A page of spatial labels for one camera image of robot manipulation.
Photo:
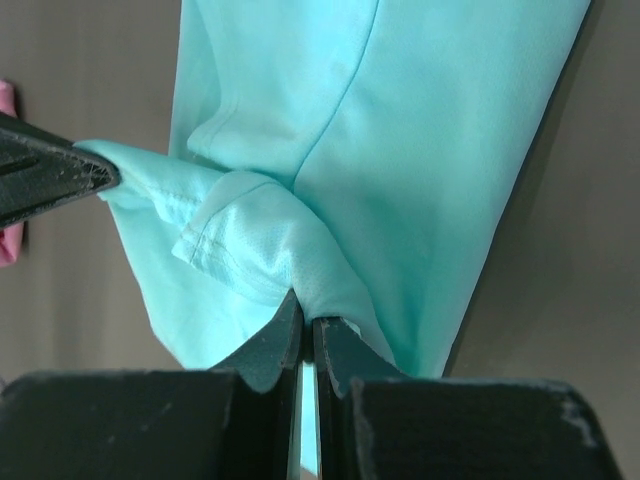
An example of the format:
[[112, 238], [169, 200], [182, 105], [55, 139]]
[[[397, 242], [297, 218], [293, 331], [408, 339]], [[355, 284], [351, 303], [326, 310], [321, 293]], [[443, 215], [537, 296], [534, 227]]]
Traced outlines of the teal t shirt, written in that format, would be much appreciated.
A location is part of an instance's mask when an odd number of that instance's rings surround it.
[[102, 140], [152, 330], [225, 359], [294, 291], [442, 375], [585, 1], [186, 1], [170, 145]]

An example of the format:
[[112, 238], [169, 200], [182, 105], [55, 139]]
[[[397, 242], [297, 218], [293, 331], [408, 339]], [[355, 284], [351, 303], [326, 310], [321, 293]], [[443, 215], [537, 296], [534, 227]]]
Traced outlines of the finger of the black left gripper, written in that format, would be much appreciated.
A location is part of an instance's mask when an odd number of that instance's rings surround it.
[[1, 115], [3, 229], [121, 181], [104, 157], [8, 114]]

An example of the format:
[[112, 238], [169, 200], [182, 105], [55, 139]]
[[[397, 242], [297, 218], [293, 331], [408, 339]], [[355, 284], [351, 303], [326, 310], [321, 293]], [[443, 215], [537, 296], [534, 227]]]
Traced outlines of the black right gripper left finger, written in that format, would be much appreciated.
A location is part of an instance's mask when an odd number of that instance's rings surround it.
[[1, 475], [296, 479], [303, 327], [288, 293], [210, 369], [22, 376], [1, 393]]

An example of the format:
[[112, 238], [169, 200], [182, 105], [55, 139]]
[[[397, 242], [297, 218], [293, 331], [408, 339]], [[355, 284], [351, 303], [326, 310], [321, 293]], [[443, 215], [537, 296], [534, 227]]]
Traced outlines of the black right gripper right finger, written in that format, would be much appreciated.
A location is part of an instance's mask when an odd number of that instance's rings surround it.
[[344, 321], [313, 324], [323, 479], [618, 479], [597, 417], [552, 381], [411, 378]]

